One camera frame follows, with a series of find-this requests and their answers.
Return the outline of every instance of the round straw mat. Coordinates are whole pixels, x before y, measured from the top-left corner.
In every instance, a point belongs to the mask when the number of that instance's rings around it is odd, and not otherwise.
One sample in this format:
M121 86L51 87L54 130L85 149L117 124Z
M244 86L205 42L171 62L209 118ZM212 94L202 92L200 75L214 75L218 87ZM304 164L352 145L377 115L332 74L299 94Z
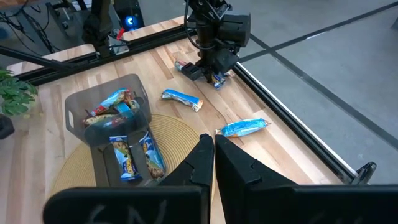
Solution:
M150 128L171 173L199 141L199 135L184 121L171 116L153 114ZM66 159L50 195L71 187L95 187L90 148L81 143Z

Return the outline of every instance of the wooden table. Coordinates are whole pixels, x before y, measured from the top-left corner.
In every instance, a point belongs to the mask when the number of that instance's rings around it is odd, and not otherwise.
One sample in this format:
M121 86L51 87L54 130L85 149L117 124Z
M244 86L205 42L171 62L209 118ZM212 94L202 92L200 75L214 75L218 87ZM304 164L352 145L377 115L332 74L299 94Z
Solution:
M161 22L126 33L132 40L178 26L182 18ZM66 60L93 52L83 45L46 56ZM265 130L233 142L265 165L298 184L340 184L337 177L238 77L215 90L204 80L191 81L174 69L176 59L195 62L197 50L187 39L133 55L85 72L39 86L36 104L28 115L13 118L16 132L0 141L0 223L40 223L54 178L63 162L81 143L65 128L65 98L117 77L136 73L147 91L151 110L183 119L198 133L214 136L216 128L248 118L264 118L272 124ZM22 62L9 67L21 73L38 66ZM166 88L203 99L195 113L188 106L162 101ZM220 193L215 187L212 223L223 223Z

